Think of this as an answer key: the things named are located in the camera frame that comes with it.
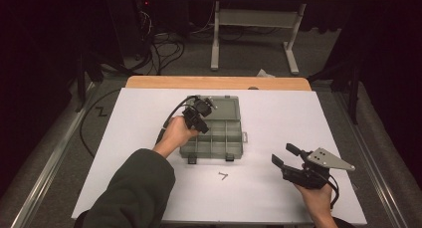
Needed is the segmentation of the aluminium floor rail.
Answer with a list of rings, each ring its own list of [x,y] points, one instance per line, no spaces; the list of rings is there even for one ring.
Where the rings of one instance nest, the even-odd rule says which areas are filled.
[[[384,211],[388,216],[390,224],[393,228],[407,228],[407,223],[404,220],[400,209],[398,208],[393,193],[389,188],[389,185],[386,183],[386,180],[384,179],[378,165],[376,164],[376,161],[373,158],[366,142],[364,141],[363,135],[358,128],[358,125],[352,121],[348,114],[346,99],[342,93],[334,93],[333,96],[336,103],[340,107],[342,115],[345,117],[348,126],[351,129],[354,139],[357,142],[357,151],[359,156],[364,164],[368,176],[371,179],[371,184],[377,193],[377,197],[379,198]]]
[[[10,228],[28,228],[36,212],[38,211],[45,195],[47,194],[65,156],[68,151],[68,144],[75,130],[81,124],[83,117],[87,114],[89,103],[97,93],[100,83],[90,82],[86,88],[86,101],[80,106],[75,117],[68,126],[63,138],[54,146],[54,149],[35,182],[31,192],[27,196],[19,213],[16,215]]]

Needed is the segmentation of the clear plastic compartment box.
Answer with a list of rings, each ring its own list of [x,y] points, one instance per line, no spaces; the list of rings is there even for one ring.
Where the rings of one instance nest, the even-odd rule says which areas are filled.
[[[180,147],[179,153],[189,164],[198,158],[224,159],[234,161],[243,155],[244,133],[242,131],[239,98],[235,96],[198,96],[210,98],[217,107],[204,118],[209,130],[198,131]]]

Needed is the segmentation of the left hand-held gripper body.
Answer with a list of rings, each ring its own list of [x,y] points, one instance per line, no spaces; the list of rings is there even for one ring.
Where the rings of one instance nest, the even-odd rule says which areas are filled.
[[[188,128],[194,128],[192,120],[195,117],[201,117],[204,120],[213,110],[217,109],[210,98],[201,99],[198,96],[190,96],[181,104],[184,106],[182,114]]]

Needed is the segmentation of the white table mat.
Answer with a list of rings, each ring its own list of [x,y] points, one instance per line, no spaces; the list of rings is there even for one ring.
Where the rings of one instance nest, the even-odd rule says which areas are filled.
[[[173,109],[188,90],[122,89],[73,214],[90,209],[114,173],[137,149],[152,147]],[[163,216],[168,223],[306,224],[310,217],[295,187],[284,180],[272,155],[298,167],[286,150],[338,149],[317,94],[300,91],[236,90],[247,136],[243,156],[233,162],[200,159],[189,164],[179,153],[168,160],[176,183]]]

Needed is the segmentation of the black device with red light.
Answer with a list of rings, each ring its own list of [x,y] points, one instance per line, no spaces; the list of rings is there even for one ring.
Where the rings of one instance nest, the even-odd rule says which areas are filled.
[[[144,58],[151,44],[149,16],[135,0],[108,0],[107,4],[122,56],[137,61]]]

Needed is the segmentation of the wooden table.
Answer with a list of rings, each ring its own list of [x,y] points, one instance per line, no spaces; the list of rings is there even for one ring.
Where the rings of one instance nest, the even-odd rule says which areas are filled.
[[[304,78],[263,77],[132,76],[125,86],[132,89],[312,90],[310,83]]]

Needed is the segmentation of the person's right hand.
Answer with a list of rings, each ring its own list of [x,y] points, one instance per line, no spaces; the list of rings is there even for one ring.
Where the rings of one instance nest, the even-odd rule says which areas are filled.
[[[295,188],[302,195],[305,206],[313,221],[317,218],[331,216],[331,187],[329,185],[326,184],[321,189],[306,189],[296,184]]]

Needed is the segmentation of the white-legged desk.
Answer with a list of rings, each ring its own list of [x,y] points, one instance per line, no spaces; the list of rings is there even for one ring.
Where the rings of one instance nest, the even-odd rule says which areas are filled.
[[[297,34],[307,8],[307,2],[302,2],[293,11],[269,11],[264,9],[226,9],[220,8],[220,1],[214,2],[214,35],[211,52],[210,69],[219,69],[220,56],[220,27],[240,26],[240,27],[262,27],[262,28],[283,28],[290,29],[289,41],[283,43],[283,49],[288,61],[290,72],[297,75],[300,71],[293,52]]]

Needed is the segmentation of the black metal stand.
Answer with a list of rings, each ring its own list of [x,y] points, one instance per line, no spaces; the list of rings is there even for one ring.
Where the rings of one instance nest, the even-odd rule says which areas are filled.
[[[347,113],[354,124],[357,124],[356,107],[358,102],[359,68],[352,61],[340,62],[307,77],[311,84],[318,80],[331,80],[333,92],[347,92]]]
[[[77,59],[77,113],[82,110],[87,100],[86,77],[89,77],[90,80],[94,83],[101,83],[104,80],[104,75],[101,70],[99,59],[93,52],[80,53]]]

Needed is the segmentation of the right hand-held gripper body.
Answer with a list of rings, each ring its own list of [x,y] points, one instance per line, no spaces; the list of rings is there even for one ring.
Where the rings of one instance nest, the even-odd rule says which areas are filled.
[[[287,170],[283,173],[283,178],[294,184],[308,189],[323,188],[330,178],[329,170],[342,169],[354,171],[355,166],[344,161],[338,156],[325,150],[318,148],[315,151],[304,151],[304,155],[300,156],[303,160],[303,168],[298,169],[287,166]]]

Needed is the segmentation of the person's left hand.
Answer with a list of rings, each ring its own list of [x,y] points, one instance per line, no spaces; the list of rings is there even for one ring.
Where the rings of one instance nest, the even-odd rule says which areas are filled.
[[[177,147],[184,145],[190,138],[197,135],[197,130],[187,127],[183,116],[175,116],[170,120],[161,141],[153,148],[153,151],[163,157],[168,157]]]

